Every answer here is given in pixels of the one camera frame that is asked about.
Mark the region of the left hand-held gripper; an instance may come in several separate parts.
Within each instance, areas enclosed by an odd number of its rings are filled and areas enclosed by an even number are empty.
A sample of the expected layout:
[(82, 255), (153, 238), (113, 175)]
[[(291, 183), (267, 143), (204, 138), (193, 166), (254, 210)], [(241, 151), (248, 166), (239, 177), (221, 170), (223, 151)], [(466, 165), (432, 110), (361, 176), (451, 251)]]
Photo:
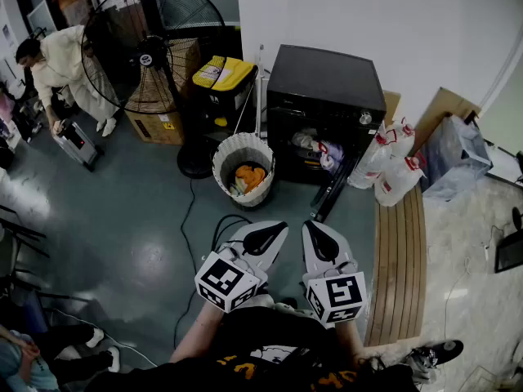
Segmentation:
[(194, 277), (196, 292), (225, 313), (253, 298), (267, 282), (288, 236), (288, 224), (264, 220), (238, 229), (228, 243), (210, 252)]

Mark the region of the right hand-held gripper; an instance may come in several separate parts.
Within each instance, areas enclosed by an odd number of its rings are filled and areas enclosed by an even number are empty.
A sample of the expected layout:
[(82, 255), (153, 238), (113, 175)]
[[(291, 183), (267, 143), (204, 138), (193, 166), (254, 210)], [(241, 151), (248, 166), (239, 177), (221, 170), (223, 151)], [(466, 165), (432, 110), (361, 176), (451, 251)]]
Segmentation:
[(357, 319), (367, 305), (364, 273), (347, 240), (314, 220), (302, 226), (305, 298), (322, 324)]

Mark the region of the pixelated brown object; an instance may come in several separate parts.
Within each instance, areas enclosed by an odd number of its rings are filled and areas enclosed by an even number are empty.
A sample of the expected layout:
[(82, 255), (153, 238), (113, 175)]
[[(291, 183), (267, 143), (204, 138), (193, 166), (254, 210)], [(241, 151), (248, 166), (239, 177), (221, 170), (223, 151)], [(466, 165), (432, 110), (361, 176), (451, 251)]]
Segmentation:
[(235, 183), (243, 194), (257, 188), (266, 177), (266, 172), (261, 167), (243, 165), (235, 172)]

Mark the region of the white laundry basket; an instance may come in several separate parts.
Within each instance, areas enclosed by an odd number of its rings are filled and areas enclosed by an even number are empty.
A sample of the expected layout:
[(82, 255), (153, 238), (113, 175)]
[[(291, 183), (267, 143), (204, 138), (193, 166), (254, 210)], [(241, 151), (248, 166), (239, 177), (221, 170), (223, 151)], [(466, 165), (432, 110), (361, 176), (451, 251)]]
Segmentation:
[[(260, 168), (266, 174), (248, 193), (237, 187), (236, 171), (242, 166)], [(240, 132), (223, 140), (212, 158), (212, 173), (221, 190), (239, 207), (253, 209), (261, 206), (270, 192), (275, 177), (275, 154), (255, 133)]]

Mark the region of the black washing machine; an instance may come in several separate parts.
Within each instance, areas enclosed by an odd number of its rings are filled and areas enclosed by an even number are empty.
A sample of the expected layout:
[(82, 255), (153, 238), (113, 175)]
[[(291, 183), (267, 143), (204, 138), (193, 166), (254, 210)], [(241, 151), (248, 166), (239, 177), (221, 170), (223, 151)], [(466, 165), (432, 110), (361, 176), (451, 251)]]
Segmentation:
[[(315, 221), (325, 221), (386, 111), (371, 60), (280, 46), (266, 90), (268, 145), (275, 153), (280, 178), (320, 186), (311, 201)], [(293, 135), (300, 131), (343, 147), (344, 158), (335, 172), (321, 167), (321, 153), (292, 144)]]

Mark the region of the person's right forearm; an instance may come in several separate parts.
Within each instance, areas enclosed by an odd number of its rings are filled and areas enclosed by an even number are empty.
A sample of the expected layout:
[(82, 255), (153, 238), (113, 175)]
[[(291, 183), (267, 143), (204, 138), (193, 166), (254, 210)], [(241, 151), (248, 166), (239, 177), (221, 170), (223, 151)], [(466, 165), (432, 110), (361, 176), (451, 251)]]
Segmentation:
[(337, 323), (335, 332), (337, 341), (346, 356), (353, 361), (358, 361), (364, 353), (364, 345), (355, 321), (347, 320)]

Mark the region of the person's left forearm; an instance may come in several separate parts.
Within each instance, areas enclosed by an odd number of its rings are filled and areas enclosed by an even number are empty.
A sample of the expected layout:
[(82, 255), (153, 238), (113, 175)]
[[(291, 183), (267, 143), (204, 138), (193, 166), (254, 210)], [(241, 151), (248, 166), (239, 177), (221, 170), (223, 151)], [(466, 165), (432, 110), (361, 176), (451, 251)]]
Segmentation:
[(212, 344), (224, 314), (223, 310), (206, 302), (189, 331), (174, 349), (169, 362), (178, 363), (184, 359), (204, 356)]

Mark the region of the person's light patterned trousers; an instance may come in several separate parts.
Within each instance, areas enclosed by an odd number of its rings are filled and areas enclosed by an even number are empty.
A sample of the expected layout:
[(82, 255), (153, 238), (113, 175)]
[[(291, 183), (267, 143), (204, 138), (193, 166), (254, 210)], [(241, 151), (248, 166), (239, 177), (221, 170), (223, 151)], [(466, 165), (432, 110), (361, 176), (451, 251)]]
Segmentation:
[(268, 309), (276, 310), (284, 314), (292, 314), (298, 317), (309, 318), (309, 319), (318, 319), (315, 313), (311, 310), (298, 310), (287, 305), (283, 302), (275, 302), (269, 294), (262, 294), (255, 296), (253, 298), (254, 306), (266, 307)]

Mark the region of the white folding rack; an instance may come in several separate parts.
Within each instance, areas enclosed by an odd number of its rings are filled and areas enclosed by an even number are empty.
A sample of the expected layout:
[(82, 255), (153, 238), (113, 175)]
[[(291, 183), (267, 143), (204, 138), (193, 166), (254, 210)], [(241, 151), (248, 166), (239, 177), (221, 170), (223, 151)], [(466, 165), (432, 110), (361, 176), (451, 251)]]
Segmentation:
[(244, 103), (244, 107), (241, 110), (238, 122), (236, 123), (235, 129), (233, 134), (236, 135), (239, 130), (239, 126), (241, 123), (241, 120), (244, 116), (244, 112), (246, 110), (248, 101), (250, 99), (250, 96), (252, 92), (255, 92), (255, 99), (254, 99), (254, 107), (255, 107), (255, 126), (254, 126), (254, 136), (258, 139), (262, 138), (262, 90), (263, 90), (263, 83), (267, 82), (268, 79), (266, 78), (266, 74), (268, 74), (268, 70), (264, 67), (263, 64), (263, 54), (264, 54), (264, 44), (261, 43), (259, 45), (257, 55), (255, 57), (255, 74), (254, 79), (251, 87), (248, 91), (247, 99)]

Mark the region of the plastic-wrapped bundle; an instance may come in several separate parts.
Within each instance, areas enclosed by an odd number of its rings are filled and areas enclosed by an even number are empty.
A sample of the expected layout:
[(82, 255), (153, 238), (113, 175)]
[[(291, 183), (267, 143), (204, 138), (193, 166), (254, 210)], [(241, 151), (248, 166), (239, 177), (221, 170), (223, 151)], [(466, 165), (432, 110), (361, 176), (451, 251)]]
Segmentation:
[(425, 178), (420, 182), (425, 198), (448, 202), (492, 168), (477, 125), (452, 114), (442, 119), (418, 152), (425, 159)]

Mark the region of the black white sneaker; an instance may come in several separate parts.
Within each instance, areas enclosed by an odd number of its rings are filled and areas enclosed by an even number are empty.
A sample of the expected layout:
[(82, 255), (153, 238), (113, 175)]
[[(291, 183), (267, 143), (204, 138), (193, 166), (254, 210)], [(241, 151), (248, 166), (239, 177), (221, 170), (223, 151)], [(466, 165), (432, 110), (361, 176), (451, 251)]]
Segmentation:
[(463, 352), (464, 344), (459, 340), (447, 340), (414, 348), (403, 359), (413, 371), (415, 385), (431, 384), (436, 381), (436, 369), (456, 359)]

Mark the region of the yellow-lidded black bin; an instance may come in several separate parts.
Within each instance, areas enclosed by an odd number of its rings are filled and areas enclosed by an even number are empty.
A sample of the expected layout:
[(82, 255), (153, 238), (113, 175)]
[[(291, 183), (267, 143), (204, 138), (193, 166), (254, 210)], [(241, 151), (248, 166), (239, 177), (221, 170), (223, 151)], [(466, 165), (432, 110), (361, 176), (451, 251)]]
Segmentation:
[(248, 106), (257, 66), (241, 59), (213, 56), (192, 77), (214, 124), (234, 131)]

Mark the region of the flat cardboard sheet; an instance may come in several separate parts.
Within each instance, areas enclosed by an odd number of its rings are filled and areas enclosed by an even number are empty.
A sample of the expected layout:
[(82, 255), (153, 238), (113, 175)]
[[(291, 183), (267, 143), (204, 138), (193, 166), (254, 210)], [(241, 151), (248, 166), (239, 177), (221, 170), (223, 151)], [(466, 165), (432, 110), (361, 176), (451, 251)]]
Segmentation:
[(478, 117), (480, 112), (481, 107), (478, 105), (444, 87), (440, 87), (415, 127), (415, 141), (410, 154), (417, 153), (448, 114), (466, 120), (472, 114)]

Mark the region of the black framed panel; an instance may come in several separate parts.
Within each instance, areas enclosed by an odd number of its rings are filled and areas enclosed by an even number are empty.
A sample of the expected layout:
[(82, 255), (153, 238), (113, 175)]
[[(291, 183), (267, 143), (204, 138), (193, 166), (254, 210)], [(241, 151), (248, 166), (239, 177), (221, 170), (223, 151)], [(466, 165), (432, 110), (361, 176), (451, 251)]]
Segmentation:
[(504, 237), (495, 252), (494, 272), (496, 274), (523, 265), (523, 229)]

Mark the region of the black pedestal fan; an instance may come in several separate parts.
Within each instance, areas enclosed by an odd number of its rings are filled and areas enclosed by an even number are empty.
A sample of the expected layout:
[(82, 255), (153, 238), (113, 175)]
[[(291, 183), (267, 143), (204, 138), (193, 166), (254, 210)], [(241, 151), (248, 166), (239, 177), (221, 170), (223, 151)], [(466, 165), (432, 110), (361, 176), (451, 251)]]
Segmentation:
[(168, 43), (195, 38), (200, 69), (221, 54), (225, 30), (224, 20), (210, 0), (104, 0), (84, 29), (87, 45), (83, 57), (91, 56), (94, 63), (85, 66), (87, 77), (100, 95), (125, 115), (127, 100), (139, 84), (141, 67), (164, 71), (185, 137), (183, 145), (175, 145), (180, 149), (177, 166), (190, 179), (212, 174), (213, 146), (203, 129), (203, 97), (197, 87), (194, 85), (187, 102), (178, 95), (167, 61)]

